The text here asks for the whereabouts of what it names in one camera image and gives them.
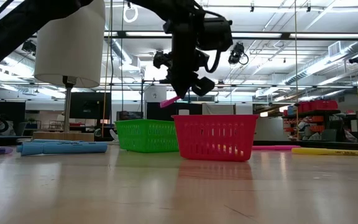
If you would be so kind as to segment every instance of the red basket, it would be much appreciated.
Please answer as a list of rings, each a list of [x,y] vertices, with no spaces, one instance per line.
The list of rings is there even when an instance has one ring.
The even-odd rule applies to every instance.
[[[174,116],[180,155],[186,159],[247,161],[258,115]]]

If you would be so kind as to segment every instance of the monitor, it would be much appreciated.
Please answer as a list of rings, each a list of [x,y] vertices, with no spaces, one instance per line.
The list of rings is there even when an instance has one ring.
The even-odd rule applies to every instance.
[[[70,118],[103,119],[103,108],[106,105],[104,119],[110,119],[111,93],[72,93]]]
[[[143,119],[143,113],[137,111],[117,111],[117,121],[127,121],[132,119]]]

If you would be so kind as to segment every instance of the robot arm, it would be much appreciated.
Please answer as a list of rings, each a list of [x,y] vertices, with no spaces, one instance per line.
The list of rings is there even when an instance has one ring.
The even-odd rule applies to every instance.
[[[0,61],[14,51],[47,22],[73,14],[93,0],[25,0],[0,20]],[[172,34],[172,53],[167,83],[171,83],[178,96],[184,98],[190,87],[198,95],[205,95],[214,88],[207,79],[198,79],[195,71],[205,67],[214,72],[220,52],[232,45],[231,21],[213,12],[205,11],[194,0],[130,0],[155,12],[166,23],[164,31]],[[205,14],[217,18],[205,18]],[[208,56],[201,50],[217,50],[212,69]]]
[[[129,0],[155,12],[166,23],[165,33],[172,34],[172,52],[157,52],[154,65],[168,67],[165,83],[170,83],[177,95],[184,98],[191,87],[199,96],[207,94],[214,88],[214,82],[204,77],[198,79],[195,73],[204,67],[213,73],[219,64],[221,52],[232,44],[231,21],[219,14],[205,11],[194,0]],[[212,14],[216,18],[205,18]],[[216,50],[216,58],[211,69],[208,68],[209,56],[200,50]]]

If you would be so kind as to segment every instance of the green basket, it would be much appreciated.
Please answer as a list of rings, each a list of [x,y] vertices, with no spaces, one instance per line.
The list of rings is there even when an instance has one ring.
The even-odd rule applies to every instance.
[[[134,152],[177,152],[178,140],[173,121],[135,119],[117,121],[121,149]]]

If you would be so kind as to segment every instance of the chair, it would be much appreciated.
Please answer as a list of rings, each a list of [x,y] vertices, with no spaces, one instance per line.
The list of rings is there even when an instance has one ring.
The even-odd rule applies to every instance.
[[[19,123],[19,126],[17,127],[16,136],[23,136],[26,125],[27,125],[27,122]]]

